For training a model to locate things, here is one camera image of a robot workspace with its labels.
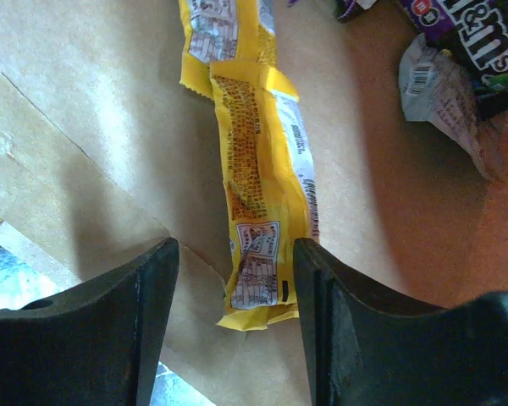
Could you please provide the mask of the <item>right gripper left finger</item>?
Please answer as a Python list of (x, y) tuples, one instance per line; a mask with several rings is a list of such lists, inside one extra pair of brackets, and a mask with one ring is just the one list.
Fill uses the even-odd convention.
[(18, 310), (0, 310), (0, 405), (147, 405), (179, 273), (168, 238)]

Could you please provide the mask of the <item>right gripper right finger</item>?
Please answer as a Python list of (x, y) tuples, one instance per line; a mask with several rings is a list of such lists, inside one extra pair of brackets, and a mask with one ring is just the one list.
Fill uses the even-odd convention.
[(294, 245), (315, 405), (508, 405), (508, 292), (444, 309)]

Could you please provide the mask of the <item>red brown paper bag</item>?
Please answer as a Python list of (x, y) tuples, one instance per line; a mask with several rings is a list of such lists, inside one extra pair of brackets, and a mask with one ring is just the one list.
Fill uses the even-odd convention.
[[(450, 307), (508, 290), (505, 179), (402, 114), (415, 30), (379, 1), (274, 4), (279, 69), (300, 95), (322, 245), (395, 290)], [(231, 269), (218, 125), (179, 83), (175, 1), (0, 1), (0, 245), (68, 287), (180, 242), (161, 358), (218, 405), (310, 402), (298, 320), (218, 326)]]

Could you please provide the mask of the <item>yellow snack packet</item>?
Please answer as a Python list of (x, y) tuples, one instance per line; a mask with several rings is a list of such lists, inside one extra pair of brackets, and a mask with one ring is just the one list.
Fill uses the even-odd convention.
[(273, 1), (183, 0), (179, 11), (185, 34), (179, 82), (187, 89), (213, 97), (211, 62), (277, 65)]
[(232, 273), (218, 325), (260, 331), (299, 315), (294, 242), (319, 239), (314, 161), (300, 97), (279, 70), (213, 62)]

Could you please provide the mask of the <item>white crumpled wrapper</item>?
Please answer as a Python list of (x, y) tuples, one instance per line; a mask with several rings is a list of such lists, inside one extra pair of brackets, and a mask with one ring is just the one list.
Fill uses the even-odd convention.
[(467, 71), (447, 51), (416, 36), (399, 65), (401, 107), (409, 122), (427, 122), (456, 142), (488, 180), (504, 174), (500, 132), (479, 117)]

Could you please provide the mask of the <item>brown purple candy packet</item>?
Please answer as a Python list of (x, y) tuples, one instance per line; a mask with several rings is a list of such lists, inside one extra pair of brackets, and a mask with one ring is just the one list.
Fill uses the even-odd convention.
[(346, 23), (368, 11), (377, 0), (336, 0), (335, 17), (340, 23)]

